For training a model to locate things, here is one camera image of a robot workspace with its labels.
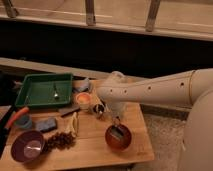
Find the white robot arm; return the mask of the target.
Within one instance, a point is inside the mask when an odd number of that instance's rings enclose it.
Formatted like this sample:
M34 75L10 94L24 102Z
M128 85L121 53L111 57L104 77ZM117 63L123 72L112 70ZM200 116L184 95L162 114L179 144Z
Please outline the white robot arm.
M98 86L97 94L106 103L190 107L177 171L213 171L213 68L130 83L115 71Z

